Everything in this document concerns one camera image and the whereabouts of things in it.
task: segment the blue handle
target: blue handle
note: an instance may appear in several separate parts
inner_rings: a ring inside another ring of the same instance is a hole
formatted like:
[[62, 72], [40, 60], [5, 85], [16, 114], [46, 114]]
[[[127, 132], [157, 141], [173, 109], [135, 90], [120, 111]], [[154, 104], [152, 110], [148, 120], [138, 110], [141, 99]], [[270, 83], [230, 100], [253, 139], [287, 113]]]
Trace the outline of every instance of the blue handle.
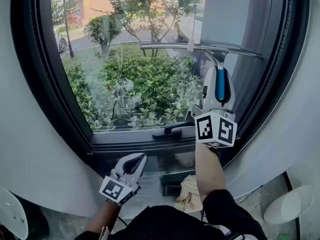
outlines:
[[218, 99], [223, 100], [225, 98], [225, 70], [218, 69], [217, 71]]

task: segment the white wall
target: white wall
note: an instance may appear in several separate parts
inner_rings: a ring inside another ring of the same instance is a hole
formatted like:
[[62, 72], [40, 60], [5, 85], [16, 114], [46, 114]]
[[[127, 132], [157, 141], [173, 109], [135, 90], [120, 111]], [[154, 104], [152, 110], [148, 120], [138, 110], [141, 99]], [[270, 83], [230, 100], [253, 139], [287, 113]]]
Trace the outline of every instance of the white wall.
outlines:
[[288, 171], [292, 187], [313, 187], [313, 205], [300, 216], [301, 239], [320, 239], [320, 150], [295, 163]]
[[0, 0], [0, 40], [0, 185], [53, 210], [92, 215], [103, 201], [102, 178], [67, 146], [31, 93], [11, 36], [10, 0]]
[[[250, 0], [205, 0], [201, 40], [241, 45]], [[228, 54], [224, 67], [232, 75], [238, 55]]]
[[225, 170], [228, 189], [241, 196], [319, 154], [320, 0], [311, 0], [304, 55], [288, 92], [267, 125]]

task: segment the car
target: car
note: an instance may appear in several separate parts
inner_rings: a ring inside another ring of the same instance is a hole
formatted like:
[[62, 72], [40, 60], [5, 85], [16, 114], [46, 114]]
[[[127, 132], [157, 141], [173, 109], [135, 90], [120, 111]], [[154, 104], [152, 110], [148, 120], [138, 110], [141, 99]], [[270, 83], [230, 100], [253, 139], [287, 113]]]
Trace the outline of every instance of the car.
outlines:
[[59, 53], [63, 53], [67, 49], [67, 41], [61, 35], [55, 35], [56, 45], [58, 46]]
[[[181, 16], [179, 20], [175, 21], [173, 37], [179, 43], [188, 42], [193, 37], [194, 43], [200, 44], [205, 6], [200, 3], [190, 4], [190, 6], [194, 7], [194, 12]], [[199, 77], [199, 81], [203, 83], [208, 68], [214, 66], [215, 62], [204, 51], [195, 50], [192, 55], [196, 60], [194, 73]]]

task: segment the black shirt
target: black shirt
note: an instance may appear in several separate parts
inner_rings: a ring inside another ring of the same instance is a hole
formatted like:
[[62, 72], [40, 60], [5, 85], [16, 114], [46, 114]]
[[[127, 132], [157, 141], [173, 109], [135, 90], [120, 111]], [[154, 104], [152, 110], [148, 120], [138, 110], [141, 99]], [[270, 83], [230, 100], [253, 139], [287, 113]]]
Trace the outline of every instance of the black shirt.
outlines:
[[[230, 231], [266, 240], [251, 215], [238, 206], [227, 190], [214, 190], [203, 201], [206, 218], [211, 225], [222, 225]], [[100, 234], [85, 231], [75, 240], [98, 240]], [[171, 206], [147, 207], [123, 230], [110, 234], [108, 240], [200, 240], [226, 239], [217, 228]]]

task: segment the forearm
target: forearm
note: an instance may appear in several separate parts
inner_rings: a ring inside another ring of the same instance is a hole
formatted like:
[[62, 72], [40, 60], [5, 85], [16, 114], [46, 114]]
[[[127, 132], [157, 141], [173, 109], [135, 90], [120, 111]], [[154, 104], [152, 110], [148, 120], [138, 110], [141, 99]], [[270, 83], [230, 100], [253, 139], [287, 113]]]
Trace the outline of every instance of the forearm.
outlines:
[[113, 229], [121, 207], [114, 202], [107, 200], [103, 207], [93, 216], [87, 224], [85, 230], [95, 233], [101, 233], [103, 226]]
[[195, 145], [195, 175], [202, 201], [212, 191], [227, 188], [218, 156], [201, 143]]

